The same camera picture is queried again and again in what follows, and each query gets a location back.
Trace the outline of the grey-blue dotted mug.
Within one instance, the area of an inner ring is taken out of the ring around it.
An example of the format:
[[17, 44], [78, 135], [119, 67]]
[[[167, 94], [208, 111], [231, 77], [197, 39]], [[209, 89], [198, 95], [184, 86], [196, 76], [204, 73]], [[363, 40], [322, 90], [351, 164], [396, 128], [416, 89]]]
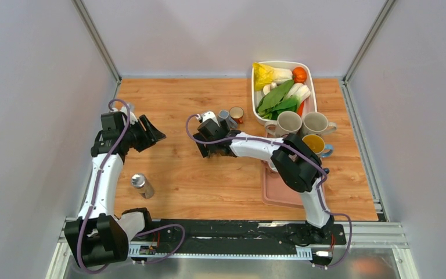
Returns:
[[225, 121], [227, 126], [231, 130], [237, 130], [238, 129], [239, 124], [233, 118], [231, 118], [231, 115], [230, 115], [228, 110], [220, 110], [218, 112], [217, 119], [218, 119], [219, 122]]

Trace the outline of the tall white floral mug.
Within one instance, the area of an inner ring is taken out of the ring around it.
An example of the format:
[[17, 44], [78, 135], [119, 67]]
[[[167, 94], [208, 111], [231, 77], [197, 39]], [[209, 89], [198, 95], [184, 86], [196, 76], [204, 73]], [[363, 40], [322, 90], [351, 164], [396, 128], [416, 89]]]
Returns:
[[301, 132], [304, 135], [328, 135], [337, 130], [337, 124], [319, 112], [309, 112], [303, 117]]

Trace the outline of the blue butterfly mug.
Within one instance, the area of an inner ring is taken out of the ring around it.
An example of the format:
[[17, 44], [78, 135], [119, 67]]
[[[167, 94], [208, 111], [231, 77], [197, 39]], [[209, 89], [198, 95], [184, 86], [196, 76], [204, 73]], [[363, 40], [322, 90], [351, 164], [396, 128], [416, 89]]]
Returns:
[[334, 147], [331, 144], [326, 144], [325, 141], [318, 135], [315, 134], [305, 135], [302, 138], [302, 141], [319, 158], [327, 158], [334, 152]]

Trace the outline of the small pink dotted mug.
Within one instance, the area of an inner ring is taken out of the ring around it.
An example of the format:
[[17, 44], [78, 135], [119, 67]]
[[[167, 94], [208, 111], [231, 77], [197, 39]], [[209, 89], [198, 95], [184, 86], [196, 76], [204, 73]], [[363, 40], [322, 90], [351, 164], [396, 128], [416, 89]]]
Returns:
[[267, 161], [267, 168], [268, 168], [269, 171], [271, 171], [273, 173], [277, 173], [278, 172], [277, 168], [275, 167], [274, 163], [271, 160]]

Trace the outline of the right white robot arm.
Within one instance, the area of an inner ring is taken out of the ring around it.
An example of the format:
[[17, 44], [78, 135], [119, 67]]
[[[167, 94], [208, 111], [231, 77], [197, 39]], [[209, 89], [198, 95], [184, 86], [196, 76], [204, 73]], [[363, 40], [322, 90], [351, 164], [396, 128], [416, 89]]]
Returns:
[[331, 236], [332, 214], [326, 207], [321, 185], [329, 170], [298, 135], [265, 138], [231, 130], [224, 120], [191, 115], [199, 121], [197, 133], [190, 138], [197, 143], [201, 155], [253, 158], [269, 163], [282, 181], [298, 193], [309, 224], [309, 238], [323, 243]]

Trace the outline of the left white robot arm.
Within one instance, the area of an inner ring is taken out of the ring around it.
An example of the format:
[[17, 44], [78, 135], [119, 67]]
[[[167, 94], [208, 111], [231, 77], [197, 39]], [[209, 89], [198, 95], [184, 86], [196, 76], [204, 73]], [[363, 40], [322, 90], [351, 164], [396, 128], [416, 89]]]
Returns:
[[125, 261], [130, 241], [149, 240], [154, 224], [147, 208], [114, 215], [118, 179], [130, 149], [142, 152], [166, 138], [145, 115], [104, 113], [102, 128], [91, 148], [92, 171], [87, 194], [76, 220], [65, 224], [64, 235], [81, 268]]

